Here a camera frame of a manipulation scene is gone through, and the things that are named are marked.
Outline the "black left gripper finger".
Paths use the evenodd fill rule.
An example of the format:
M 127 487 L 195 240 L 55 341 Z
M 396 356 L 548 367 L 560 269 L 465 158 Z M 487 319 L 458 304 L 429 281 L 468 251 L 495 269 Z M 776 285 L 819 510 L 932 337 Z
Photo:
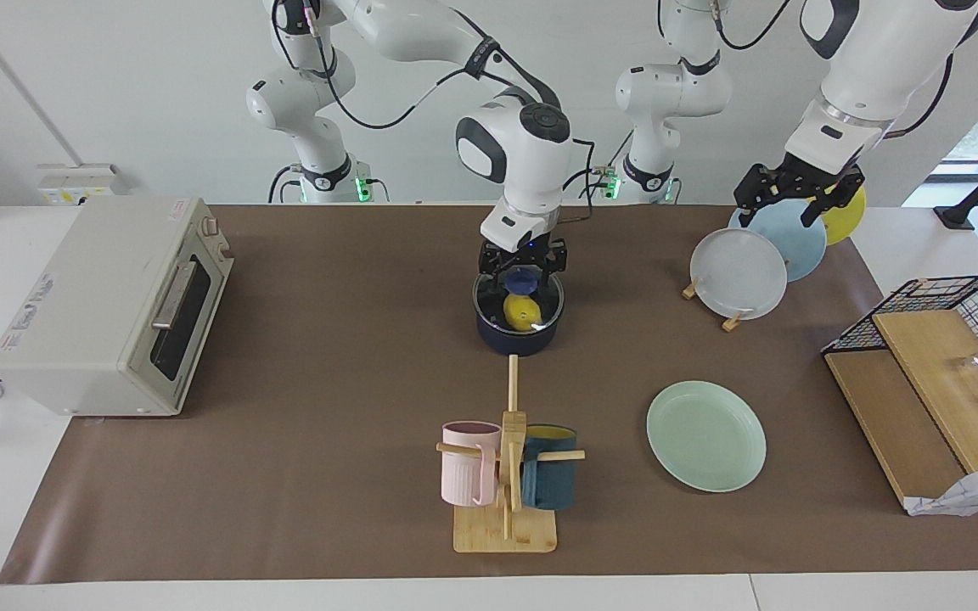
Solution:
M 807 208 L 801 213 L 802 226 L 810 227 L 820 216 L 834 208 L 846 208 L 864 182 L 861 167 L 850 167 L 834 185 L 812 187 L 807 197 Z
M 748 228 L 756 213 L 778 201 L 778 174 L 764 165 L 753 165 L 733 191 L 739 212 L 738 224 Z

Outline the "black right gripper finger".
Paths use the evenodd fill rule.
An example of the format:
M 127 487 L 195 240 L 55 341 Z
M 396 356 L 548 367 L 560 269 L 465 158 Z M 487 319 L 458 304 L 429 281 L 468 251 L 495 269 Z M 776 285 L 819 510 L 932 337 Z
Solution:
M 568 248 L 565 240 L 548 241 L 541 263 L 541 286 L 547 289 L 554 274 L 565 271 L 568 262 Z
M 509 252 L 485 241 L 479 251 L 479 298 L 503 297 L 501 275 L 509 265 Z

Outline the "glass lid with blue knob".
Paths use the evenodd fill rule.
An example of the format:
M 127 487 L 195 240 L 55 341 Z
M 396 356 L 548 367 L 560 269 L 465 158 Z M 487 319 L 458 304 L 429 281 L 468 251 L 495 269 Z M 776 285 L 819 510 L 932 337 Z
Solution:
M 506 335 L 527 336 L 548 330 L 562 316 L 565 306 L 564 285 L 560 282 L 559 276 L 554 274 L 551 278 L 550 286 L 544 289 L 541 286 L 541 270 L 535 266 L 513 266 L 505 270 L 501 275 L 502 287 L 505 295 L 497 298 L 479 298 L 479 276 L 475 276 L 473 295 L 475 311 L 489 328 L 500 330 Z M 509 327 L 504 320 L 503 302 L 506 294 L 531 294 L 541 306 L 544 326 L 533 333 L 517 333 Z

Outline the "yellow lemon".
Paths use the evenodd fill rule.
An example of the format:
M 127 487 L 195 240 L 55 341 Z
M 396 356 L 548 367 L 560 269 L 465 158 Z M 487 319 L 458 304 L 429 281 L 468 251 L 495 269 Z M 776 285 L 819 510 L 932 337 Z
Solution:
M 531 294 L 506 294 L 502 312 L 506 324 L 517 333 L 533 333 L 544 326 L 541 306 Z

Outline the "light blue plate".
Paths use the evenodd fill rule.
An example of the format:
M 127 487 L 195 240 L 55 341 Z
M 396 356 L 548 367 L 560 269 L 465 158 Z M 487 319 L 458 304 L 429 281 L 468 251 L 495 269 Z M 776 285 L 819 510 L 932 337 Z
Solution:
M 807 277 L 822 262 L 827 250 L 827 232 L 820 219 L 810 226 L 802 224 L 802 214 L 810 208 L 804 199 L 784 199 L 753 214 L 748 226 L 739 221 L 742 210 L 734 210 L 728 227 L 746 228 L 771 241 L 787 267 L 788 282 Z

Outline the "grey plate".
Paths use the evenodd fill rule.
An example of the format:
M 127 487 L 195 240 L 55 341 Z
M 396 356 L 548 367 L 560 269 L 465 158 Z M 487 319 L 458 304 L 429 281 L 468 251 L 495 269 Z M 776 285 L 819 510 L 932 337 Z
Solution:
M 789 283 L 778 249 L 760 233 L 743 228 L 719 229 L 696 244 L 689 262 L 690 282 L 699 276 L 736 286 L 756 308 L 745 321 L 772 313 Z

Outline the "wooden plate rack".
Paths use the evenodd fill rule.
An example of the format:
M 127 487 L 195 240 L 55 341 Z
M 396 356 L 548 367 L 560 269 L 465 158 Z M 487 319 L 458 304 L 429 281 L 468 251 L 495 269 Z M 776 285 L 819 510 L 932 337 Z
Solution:
M 715 281 L 714 278 L 692 278 L 680 294 L 684 300 L 699 299 L 707 310 L 721 317 L 721 328 L 726 333 L 732 333 L 748 316 L 756 312 L 756 308 L 750 305 L 749 299 L 736 286 L 725 281 Z

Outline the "mint green plate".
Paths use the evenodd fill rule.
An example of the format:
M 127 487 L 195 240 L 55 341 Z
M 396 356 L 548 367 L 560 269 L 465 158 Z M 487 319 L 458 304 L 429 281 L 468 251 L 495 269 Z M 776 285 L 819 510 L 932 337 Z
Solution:
M 706 494 L 742 490 L 767 457 L 760 418 L 732 390 L 709 380 L 682 380 L 649 403 L 649 449 L 674 479 Z

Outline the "dark blue saucepan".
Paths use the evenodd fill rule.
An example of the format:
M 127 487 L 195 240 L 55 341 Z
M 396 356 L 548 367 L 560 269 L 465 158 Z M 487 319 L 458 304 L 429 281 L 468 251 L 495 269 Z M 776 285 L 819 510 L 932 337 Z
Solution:
M 536 333 L 535 335 L 513 336 L 506 335 L 500 332 L 500 330 L 493 330 L 489 328 L 489 325 L 477 316 L 476 305 L 475 316 L 479 337 L 485 341 L 486 345 L 489 345 L 492 350 L 502 353 L 502 355 L 517 355 L 520 357 L 533 356 L 536 353 L 543 351 L 543 349 L 546 349 L 558 333 L 560 321 L 559 318 L 559 320 L 552 325 L 551 328 L 548 330 L 543 330 L 543 332 Z

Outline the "brown table mat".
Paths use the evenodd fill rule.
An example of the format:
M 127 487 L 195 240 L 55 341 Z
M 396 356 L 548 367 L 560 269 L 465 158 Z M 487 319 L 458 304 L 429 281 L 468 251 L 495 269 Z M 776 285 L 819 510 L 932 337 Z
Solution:
M 443 423 L 497 420 L 506 359 L 476 333 L 476 206 L 221 206 L 234 267 L 182 414 L 76 420 L 0 583 L 978 571 L 978 515 L 909 517 L 820 351 L 880 301 L 842 244 L 727 334 L 680 298 L 727 206 L 611 206 L 563 226 L 555 340 L 519 405 L 577 430 L 576 503 L 544 554 L 459 554 Z M 709 380 L 767 457 L 742 490 L 674 479 L 649 403 Z

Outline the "pink ribbed mug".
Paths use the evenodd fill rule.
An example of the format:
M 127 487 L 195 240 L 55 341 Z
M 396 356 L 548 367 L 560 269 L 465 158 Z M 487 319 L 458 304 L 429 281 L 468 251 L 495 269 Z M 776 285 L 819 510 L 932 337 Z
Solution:
M 443 444 L 466 447 L 474 455 L 443 452 L 440 496 L 455 507 L 488 507 L 497 499 L 497 452 L 502 427 L 482 421 L 451 421 L 442 426 Z

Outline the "dark teal mug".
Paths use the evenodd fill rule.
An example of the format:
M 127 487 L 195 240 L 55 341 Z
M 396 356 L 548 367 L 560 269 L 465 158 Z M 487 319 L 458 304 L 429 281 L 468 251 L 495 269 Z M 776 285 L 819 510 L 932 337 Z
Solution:
M 541 461 L 544 452 L 577 448 L 577 433 L 570 427 L 536 423 L 527 426 L 521 453 L 521 502 L 533 509 L 560 511 L 573 506 L 576 491 L 574 461 Z

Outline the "wooden mug rack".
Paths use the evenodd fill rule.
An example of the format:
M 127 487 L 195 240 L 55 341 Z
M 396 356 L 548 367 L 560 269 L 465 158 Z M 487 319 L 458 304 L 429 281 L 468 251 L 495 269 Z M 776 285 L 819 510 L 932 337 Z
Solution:
M 478 482 L 474 506 L 453 510 L 452 547 L 458 553 L 546 553 L 558 546 L 556 514 L 528 507 L 521 501 L 521 469 L 528 430 L 526 413 L 519 409 L 520 357 L 509 356 L 508 405 L 502 413 L 501 440 L 471 445 L 439 441 L 443 456 L 469 457 L 478 462 L 478 475 L 494 467 L 493 503 L 482 501 L 488 487 Z

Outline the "beige toaster oven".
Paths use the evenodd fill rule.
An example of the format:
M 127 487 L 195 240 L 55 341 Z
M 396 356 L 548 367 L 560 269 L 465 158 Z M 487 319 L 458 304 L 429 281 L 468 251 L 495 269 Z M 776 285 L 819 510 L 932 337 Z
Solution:
M 0 338 L 0 378 L 69 417 L 173 417 L 234 259 L 199 198 L 100 196 Z

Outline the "white power strip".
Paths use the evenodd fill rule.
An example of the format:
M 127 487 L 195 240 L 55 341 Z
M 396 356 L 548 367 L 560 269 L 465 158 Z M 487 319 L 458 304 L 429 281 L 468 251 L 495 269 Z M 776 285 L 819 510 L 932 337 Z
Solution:
M 131 189 L 113 164 L 38 164 L 44 205 L 84 205 L 97 196 L 127 196 Z

